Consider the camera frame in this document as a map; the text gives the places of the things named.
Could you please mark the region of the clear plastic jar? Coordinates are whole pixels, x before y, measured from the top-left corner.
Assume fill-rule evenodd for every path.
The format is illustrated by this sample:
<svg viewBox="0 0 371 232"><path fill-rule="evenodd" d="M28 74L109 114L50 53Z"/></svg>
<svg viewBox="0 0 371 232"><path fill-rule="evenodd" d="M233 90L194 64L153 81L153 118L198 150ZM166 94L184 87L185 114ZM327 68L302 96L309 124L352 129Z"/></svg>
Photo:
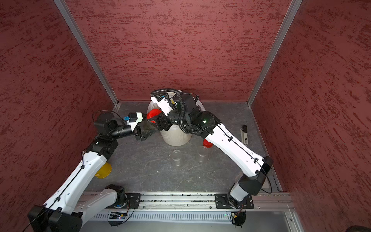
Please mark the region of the clear plastic jar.
<svg viewBox="0 0 371 232"><path fill-rule="evenodd" d="M170 155L171 157L171 160L173 162L173 164L176 166L176 167L180 167L182 165L182 162L183 162L183 156L182 156L182 152L178 149L174 150L172 152L172 154Z"/></svg>
<svg viewBox="0 0 371 232"><path fill-rule="evenodd" d="M201 146L197 150L197 160L199 163L206 163L208 161L209 150L205 146Z"/></svg>

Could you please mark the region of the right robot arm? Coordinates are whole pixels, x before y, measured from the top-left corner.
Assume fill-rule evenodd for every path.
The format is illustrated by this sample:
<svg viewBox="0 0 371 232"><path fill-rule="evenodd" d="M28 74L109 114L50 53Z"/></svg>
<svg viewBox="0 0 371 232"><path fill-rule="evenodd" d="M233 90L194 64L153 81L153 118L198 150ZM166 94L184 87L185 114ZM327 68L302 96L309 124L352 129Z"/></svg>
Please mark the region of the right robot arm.
<svg viewBox="0 0 371 232"><path fill-rule="evenodd" d="M256 196L267 178L273 160L246 147L213 113L202 110L198 98L175 89L155 90L151 101L162 111L153 118L160 131L176 125L185 134L195 134L223 151L243 175L228 193L229 201L240 205L248 195Z"/></svg>

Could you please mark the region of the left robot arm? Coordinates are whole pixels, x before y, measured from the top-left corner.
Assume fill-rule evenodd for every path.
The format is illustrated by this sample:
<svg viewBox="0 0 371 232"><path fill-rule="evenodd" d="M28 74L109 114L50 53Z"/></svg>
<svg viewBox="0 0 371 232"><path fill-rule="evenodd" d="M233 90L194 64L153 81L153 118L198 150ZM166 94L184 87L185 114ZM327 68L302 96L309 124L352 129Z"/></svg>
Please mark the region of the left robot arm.
<svg viewBox="0 0 371 232"><path fill-rule="evenodd" d="M82 152L74 171L52 197L28 213L35 232L78 232L88 220L109 206L118 209L135 206L127 199L124 188L113 184L82 204L78 204L78 200L91 180L98 177L98 172L107 167L118 139L132 135L138 140L147 139L157 130L154 120L140 112L122 118L115 112L103 111L94 126L98 135Z"/></svg>

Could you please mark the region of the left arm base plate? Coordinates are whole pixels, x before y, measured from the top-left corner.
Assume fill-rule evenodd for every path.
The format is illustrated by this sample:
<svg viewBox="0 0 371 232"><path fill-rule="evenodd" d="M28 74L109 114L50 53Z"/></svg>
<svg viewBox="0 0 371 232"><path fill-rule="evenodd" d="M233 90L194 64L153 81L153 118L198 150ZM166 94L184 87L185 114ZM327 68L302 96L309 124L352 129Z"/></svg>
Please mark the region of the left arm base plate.
<svg viewBox="0 0 371 232"><path fill-rule="evenodd" d="M113 204L113 207L117 209L137 209L141 196L140 193L121 193L117 196L117 200Z"/></svg>

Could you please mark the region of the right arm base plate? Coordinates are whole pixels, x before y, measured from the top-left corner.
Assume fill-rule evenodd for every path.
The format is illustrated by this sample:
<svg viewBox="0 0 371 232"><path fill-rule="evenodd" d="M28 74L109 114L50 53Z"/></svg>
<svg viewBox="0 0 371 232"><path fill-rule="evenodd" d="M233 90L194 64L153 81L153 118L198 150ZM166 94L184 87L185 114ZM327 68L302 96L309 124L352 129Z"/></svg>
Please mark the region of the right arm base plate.
<svg viewBox="0 0 371 232"><path fill-rule="evenodd" d="M224 193L217 193L214 197L217 209L254 209L254 203L250 194L245 196L241 202Z"/></svg>

